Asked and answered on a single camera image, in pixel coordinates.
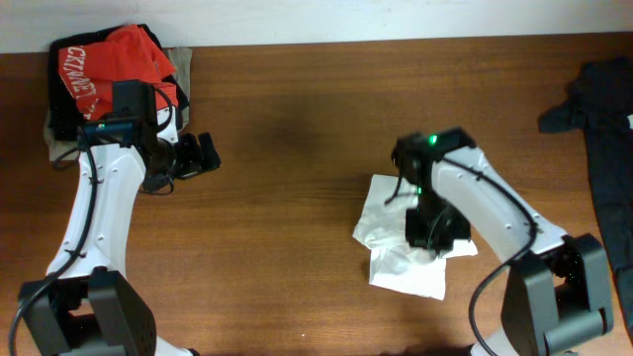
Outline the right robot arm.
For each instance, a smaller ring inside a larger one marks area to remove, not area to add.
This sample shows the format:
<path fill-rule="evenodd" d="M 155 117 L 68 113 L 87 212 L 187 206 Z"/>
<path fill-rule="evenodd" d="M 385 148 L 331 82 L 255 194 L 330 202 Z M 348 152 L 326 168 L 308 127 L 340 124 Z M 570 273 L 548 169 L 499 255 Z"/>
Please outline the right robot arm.
<path fill-rule="evenodd" d="M 572 237 L 529 206 L 492 168 L 462 129 L 397 140 L 392 160 L 415 186 L 407 209 L 407 243 L 440 255 L 476 231 L 500 264 L 476 288 L 468 319 L 472 355 L 564 355 L 613 328 L 609 266 L 599 240 Z M 488 284 L 508 274 L 501 327 L 484 337 L 476 303 Z"/>

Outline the black garment at right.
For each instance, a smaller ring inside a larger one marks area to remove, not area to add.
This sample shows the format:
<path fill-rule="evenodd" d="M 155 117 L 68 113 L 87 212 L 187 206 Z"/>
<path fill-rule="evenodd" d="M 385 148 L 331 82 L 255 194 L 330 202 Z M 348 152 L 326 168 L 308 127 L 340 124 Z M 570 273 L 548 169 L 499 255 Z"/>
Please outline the black garment at right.
<path fill-rule="evenodd" d="M 538 118 L 543 134 L 584 133 L 596 220 L 624 325 L 632 333 L 632 59 L 587 62 L 567 98 Z"/>

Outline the white t-shirt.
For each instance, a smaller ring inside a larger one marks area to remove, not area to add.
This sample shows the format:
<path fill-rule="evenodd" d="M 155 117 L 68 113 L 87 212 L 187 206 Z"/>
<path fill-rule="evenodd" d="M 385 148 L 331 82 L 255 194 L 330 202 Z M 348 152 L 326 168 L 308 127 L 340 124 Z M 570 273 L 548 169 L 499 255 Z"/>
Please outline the white t-shirt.
<path fill-rule="evenodd" d="M 399 293 L 443 300 L 447 260 L 475 256 L 476 244 L 457 240 L 438 255 L 408 245 L 406 211 L 418 203 L 417 189 L 395 176 L 375 174 L 352 236 L 370 250 L 369 284 Z"/>

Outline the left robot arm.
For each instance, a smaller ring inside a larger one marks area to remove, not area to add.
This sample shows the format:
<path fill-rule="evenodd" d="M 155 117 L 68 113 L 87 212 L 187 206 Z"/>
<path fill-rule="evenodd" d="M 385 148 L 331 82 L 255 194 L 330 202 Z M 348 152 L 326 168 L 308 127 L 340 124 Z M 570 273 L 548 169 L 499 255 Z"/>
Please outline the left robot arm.
<path fill-rule="evenodd" d="M 138 193 L 166 195 L 177 180 L 216 170 L 209 133 L 169 124 L 94 122 L 77 131 L 79 180 L 62 243 L 45 277 L 26 282 L 8 335 L 17 352 L 24 323 L 43 355 L 193 355 L 157 331 L 128 281 L 126 258 Z"/>

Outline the black folded shirt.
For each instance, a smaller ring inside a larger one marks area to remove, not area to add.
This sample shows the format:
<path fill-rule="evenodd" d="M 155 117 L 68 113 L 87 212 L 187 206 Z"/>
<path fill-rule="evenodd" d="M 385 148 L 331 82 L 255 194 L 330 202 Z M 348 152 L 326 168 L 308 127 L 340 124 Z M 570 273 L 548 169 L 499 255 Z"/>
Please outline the black folded shirt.
<path fill-rule="evenodd" d="M 163 51 L 160 41 L 158 40 L 156 34 L 151 31 L 149 26 L 146 24 L 140 24 L 139 26 L 147 31 L 150 38 L 158 45 L 159 49 Z M 56 40 L 50 44 L 47 63 L 48 102 L 49 109 L 52 111 L 52 123 L 50 126 L 53 129 L 55 138 L 59 140 L 73 140 L 75 128 L 88 121 L 83 119 L 81 114 L 78 112 L 73 98 L 67 92 L 61 81 L 60 75 L 57 73 L 57 55 L 59 50 L 67 45 L 88 45 L 102 41 L 106 35 L 121 27 L 123 26 L 78 34 Z M 181 90 L 178 89 L 178 85 L 174 80 L 173 74 L 168 76 L 166 81 L 177 86 L 178 98 L 178 94 L 181 93 Z"/>

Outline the khaki folded garment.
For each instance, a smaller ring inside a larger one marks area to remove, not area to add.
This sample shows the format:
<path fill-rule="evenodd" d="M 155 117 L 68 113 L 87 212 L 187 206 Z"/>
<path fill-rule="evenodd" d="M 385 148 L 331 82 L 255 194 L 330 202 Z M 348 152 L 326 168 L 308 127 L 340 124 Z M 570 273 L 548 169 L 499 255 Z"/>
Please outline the khaki folded garment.
<path fill-rule="evenodd" d="M 167 58 L 175 67 L 173 73 L 174 80 L 178 85 L 178 89 L 181 93 L 178 94 L 179 101 L 179 113 L 178 113 L 178 131 L 185 128 L 190 121 L 190 109 L 188 100 L 190 99 L 190 69 L 191 60 L 193 56 L 193 50 L 188 47 L 173 47 L 167 48 L 163 51 Z M 75 141 L 59 140 L 54 137 L 53 129 L 50 126 L 52 123 L 52 111 L 48 110 L 45 116 L 44 125 L 44 141 L 48 149 L 48 159 L 53 162 L 56 158 L 62 155 L 65 151 L 76 146 Z"/>

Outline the red folded shirt white lettering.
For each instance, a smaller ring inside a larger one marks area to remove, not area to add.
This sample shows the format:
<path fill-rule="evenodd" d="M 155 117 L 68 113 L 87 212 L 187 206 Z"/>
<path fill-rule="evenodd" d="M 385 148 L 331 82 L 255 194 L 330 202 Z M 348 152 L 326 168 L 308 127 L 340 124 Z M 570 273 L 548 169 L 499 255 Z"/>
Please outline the red folded shirt white lettering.
<path fill-rule="evenodd" d="M 175 67 L 139 25 L 114 30 L 99 42 L 62 47 L 57 73 L 83 119 L 96 121 L 113 111 L 113 85 L 119 81 L 149 83 L 177 105 L 177 86 L 166 81 Z"/>

